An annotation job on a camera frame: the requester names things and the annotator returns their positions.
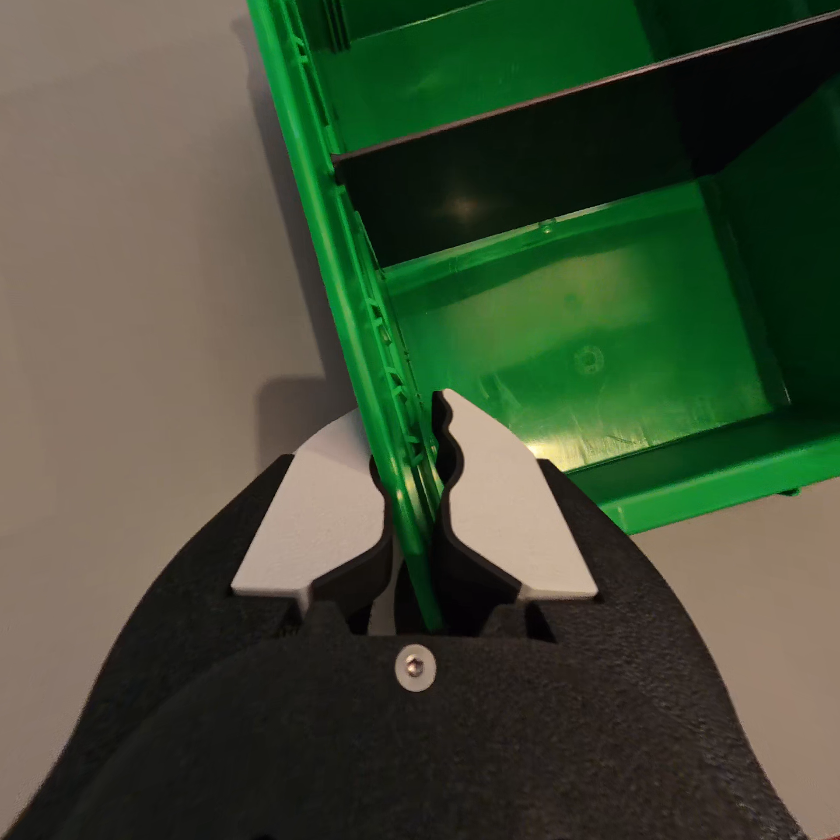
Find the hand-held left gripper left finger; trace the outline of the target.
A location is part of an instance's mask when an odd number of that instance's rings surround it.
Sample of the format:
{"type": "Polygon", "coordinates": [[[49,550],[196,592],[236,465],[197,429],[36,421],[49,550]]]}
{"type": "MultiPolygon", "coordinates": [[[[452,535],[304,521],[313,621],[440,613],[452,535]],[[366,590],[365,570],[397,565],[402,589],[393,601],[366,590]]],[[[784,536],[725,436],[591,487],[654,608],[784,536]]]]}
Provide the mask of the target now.
{"type": "Polygon", "coordinates": [[[386,589],[393,554],[392,501],[353,410],[293,454],[231,589],[290,598],[302,615],[332,602],[353,617],[386,589]]]}

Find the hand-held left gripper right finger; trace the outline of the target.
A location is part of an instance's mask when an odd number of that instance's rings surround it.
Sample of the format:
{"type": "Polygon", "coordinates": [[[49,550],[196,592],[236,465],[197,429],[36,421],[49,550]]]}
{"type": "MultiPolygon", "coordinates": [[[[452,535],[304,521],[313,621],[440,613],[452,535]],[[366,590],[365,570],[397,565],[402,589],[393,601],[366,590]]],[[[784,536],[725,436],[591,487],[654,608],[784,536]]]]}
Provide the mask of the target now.
{"type": "Polygon", "coordinates": [[[499,606],[588,602],[599,593],[542,462],[456,391],[433,394],[443,484],[429,570],[446,629],[477,636],[499,606]]]}

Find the green plastic bin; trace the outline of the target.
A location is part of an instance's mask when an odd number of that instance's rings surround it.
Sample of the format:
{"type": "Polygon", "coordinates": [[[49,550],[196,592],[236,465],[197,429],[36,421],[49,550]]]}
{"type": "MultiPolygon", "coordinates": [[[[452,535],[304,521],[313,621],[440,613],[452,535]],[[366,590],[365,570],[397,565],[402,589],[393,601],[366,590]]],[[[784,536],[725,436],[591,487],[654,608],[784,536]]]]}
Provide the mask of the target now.
{"type": "Polygon", "coordinates": [[[714,175],[383,267],[358,151],[838,2],[248,2],[421,627],[452,389],[635,534],[838,476],[838,74],[714,175]]]}

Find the black divider in green bin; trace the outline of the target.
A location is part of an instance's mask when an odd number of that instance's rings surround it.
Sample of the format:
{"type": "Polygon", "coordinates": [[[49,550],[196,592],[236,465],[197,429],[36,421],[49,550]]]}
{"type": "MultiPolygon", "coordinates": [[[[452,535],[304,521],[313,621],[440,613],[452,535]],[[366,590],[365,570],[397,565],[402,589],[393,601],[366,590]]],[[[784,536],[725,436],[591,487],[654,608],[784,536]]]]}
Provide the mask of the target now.
{"type": "Polygon", "coordinates": [[[838,74],[838,11],[332,156],[398,265],[714,175],[838,74]]]}

